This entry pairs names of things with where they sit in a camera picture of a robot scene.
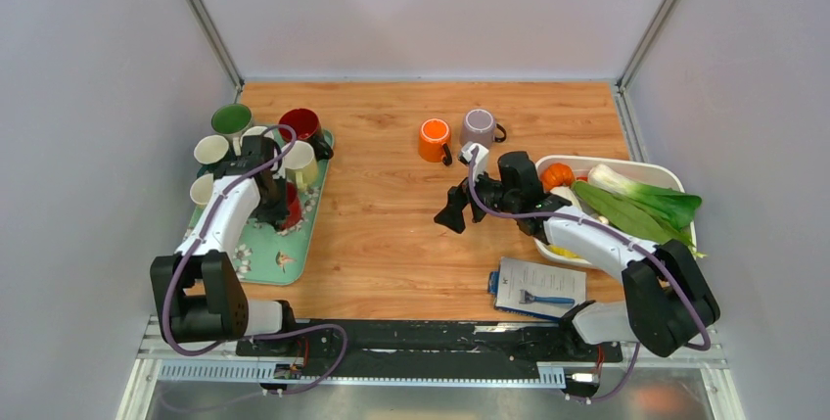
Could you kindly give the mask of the pink octagonal mug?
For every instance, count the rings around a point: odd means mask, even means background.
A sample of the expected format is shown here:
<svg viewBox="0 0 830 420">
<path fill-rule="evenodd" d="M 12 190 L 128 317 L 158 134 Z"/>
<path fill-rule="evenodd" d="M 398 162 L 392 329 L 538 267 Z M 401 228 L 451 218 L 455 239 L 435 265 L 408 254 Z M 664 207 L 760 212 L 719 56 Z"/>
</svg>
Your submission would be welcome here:
<svg viewBox="0 0 830 420">
<path fill-rule="evenodd" d="M 261 137 L 261 136 L 269 138 L 271 141 L 275 140 L 274 131 L 272 129 L 269 129 L 267 126 L 264 126 L 264 125 L 257 125 L 257 126 L 252 126 L 249 129 L 247 129 L 242 134 L 241 141 L 244 142 L 248 137 Z"/>
</svg>

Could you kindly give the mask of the cream floral mug green inside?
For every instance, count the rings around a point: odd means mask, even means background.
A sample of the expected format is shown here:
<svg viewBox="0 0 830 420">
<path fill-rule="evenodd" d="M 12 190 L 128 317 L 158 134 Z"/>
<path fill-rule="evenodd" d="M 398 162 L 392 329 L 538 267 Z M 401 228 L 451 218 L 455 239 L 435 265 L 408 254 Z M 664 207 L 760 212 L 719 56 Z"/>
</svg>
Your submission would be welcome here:
<svg viewBox="0 0 830 420">
<path fill-rule="evenodd" d="M 211 119 L 212 130 L 228 139 L 241 136 L 254 125 L 254 115 L 243 104 L 228 104 L 217 109 Z"/>
</svg>

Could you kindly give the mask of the dark green octagonal mug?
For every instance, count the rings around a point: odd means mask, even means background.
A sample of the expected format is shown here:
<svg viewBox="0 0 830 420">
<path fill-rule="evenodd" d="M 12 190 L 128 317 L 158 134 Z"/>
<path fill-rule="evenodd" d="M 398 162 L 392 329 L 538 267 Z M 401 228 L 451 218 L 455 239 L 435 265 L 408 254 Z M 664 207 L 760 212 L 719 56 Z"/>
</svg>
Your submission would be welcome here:
<svg viewBox="0 0 830 420">
<path fill-rule="evenodd" d="M 234 157 L 234 151 L 228 140 L 213 134 L 202 138 L 193 150 L 193 157 L 197 163 L 204 166 L 214 166 Z"/>
</svg>

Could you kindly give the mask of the light green octagonal mug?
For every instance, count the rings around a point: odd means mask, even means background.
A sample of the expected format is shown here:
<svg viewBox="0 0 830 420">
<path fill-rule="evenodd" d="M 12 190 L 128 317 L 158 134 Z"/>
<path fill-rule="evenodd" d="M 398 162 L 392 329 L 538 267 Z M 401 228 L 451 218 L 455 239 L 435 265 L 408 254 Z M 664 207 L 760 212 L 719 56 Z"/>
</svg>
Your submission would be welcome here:
<svg viewBox="0 0 830 420">
<path fill-rule="evenodd" d="M 286 177 L 299 191 L 307 192 L 319 177 L 319 166 L 314 149 L 304 141 L 296 141 L 283 158 Z"/>
</svg>

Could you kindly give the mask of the black skull mug red inside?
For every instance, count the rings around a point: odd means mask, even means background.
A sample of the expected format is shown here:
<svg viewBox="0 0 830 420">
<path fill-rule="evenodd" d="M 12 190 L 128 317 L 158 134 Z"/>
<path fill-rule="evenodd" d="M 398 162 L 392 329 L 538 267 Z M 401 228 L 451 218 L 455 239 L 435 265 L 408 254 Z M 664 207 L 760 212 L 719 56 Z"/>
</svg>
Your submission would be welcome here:
<svg viewBox="0 0 830 420">
<path fill-rule="evenodd" d="M 326 139 L 318 115 L 309 109 L 293 109 L 284 113 L 279 124 L 290 126 L 297 139 L 308 143 L 318 161 L 328 161 L 334 156 L 332 145 Z"/>
</svg>

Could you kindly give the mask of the orange mug black handle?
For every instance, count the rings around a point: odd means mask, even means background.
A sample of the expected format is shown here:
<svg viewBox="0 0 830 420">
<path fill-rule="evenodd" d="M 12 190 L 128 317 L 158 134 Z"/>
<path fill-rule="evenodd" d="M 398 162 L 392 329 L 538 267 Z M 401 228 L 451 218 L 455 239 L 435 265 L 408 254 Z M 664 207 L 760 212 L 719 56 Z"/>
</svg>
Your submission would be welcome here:
<svg viewBox="0 0 830 420">
<path fill-rule="evenodd" d="M 418 154 L 426 162 L 450 166 L 453 162 L 450 140 L 448 123 L 440 118 L 429 118 L 419 129 Z"/>
</svg>

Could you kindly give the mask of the yellow mug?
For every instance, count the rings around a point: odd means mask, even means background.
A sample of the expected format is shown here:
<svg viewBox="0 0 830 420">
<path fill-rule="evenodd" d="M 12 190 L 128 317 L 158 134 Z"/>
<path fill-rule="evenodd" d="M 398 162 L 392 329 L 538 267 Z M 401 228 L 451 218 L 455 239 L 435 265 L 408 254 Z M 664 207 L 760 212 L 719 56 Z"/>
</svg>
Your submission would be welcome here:
<svg viewBox="0 0 830 420">
<path fill-rule="evenodd" d="M 209 203 L 213 191 L 213 182 L 213 175 L 205 173 L 191 184 L 189 197 L 197 208 L 203 209 Z"/>
</svg>

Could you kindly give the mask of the red mug black handle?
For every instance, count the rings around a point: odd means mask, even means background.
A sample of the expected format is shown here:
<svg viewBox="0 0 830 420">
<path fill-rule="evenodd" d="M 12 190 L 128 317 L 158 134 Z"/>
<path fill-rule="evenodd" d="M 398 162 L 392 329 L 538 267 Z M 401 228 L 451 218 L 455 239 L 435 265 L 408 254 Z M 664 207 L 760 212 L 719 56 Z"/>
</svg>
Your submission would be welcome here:
<svg viewBox="0 0 830 420">
<path fill-rule="evenodd" d="M 281 225 L 282 230 L 294 227 L 302 219 L 300 193 L 297 186 L 292 182 L 286 183 L 286 205 L 288 214 Z"/>
</svg>

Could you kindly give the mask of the mauve mug black handle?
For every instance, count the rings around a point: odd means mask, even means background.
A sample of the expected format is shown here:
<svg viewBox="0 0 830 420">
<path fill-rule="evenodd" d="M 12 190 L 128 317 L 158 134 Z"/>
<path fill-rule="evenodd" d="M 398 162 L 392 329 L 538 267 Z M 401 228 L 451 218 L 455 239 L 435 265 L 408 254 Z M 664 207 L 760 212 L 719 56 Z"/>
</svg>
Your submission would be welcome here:
<svg viewBox="0 0 830 420">
<path fill-rule="evenodd" d="M 459 143 L 479 143 L 490 148 L 494 143 L 503 143 L 507 139 L 507 131 L 497 122 L 495 116 L 481 108 L 470 110 L 462 120 Z"/>
</svg>

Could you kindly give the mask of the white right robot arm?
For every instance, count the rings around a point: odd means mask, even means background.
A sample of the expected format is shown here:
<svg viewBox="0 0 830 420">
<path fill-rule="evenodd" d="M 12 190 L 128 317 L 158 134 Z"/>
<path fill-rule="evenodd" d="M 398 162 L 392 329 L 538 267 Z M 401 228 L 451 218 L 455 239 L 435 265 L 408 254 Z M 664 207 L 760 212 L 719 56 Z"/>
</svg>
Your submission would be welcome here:
<svg viewBox="0 0 830 420">
<path fill-rule="evenodd" d="M 511 219 L 527 236 L 576 253 L 622 284 L 623 302 L 587 301 L 564 315 L 558 344 L 565 356 L 583 359 L 610 342 L 638 343 L 661 357 L 681 348 L 711 348 L 709 329 L 720 308 L 686 244 L 673 237 L 643 239 L 545 191 L 524 151 L 500 156 L 493 179 L 485 171 L 488 155 L 479 143 L 462 148 L 459 161 L 467 176 L 449 189 L 435 223 L 462 233 L 465 208 L 475 221 L 486 215 Z"/>
</svg>

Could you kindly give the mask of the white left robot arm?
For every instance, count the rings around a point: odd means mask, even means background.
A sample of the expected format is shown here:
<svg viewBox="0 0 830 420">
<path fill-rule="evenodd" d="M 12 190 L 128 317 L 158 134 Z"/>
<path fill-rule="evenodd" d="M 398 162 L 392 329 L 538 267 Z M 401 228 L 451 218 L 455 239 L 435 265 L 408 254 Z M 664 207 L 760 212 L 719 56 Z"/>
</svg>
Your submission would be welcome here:
<svg viewBox="0 0 830 420">
<path fill-rule="evenodd" d="M 287 182 L 273 166 L 284 152 L 274 140 L 245 136 L 238 158 L 215 171 L 212 191 L 191 234 L 170 255 L 156 257 L 150 278 L 163 339 L 184 344 L 261 336 L 276 355 L 294 351 L 299 328 L 285 318 L 286 303 L 249 299 L 232 254 L 249 219 L 280 228 L 289 216 Z"/>
</svg>

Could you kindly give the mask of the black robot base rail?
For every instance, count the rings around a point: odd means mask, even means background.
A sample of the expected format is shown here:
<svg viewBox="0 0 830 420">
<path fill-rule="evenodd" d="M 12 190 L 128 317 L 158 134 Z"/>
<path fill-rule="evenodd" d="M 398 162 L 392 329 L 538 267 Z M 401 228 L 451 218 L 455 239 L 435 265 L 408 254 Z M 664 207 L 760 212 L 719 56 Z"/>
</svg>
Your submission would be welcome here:
<svg viewBox="0 0 830 420">
<path fill-rule="evenodd" d="M 541 362 L 593 366 L 619 362 L 619 347 L 587 345 L 553 322 L 497 323 L 323 320 L 298 323 L 307 334 L 280 341 L 242 341 L 243 357 L 305 361 L 308 375 L 333 369 L 340 377 L 529 380 Z"/>
</svg>

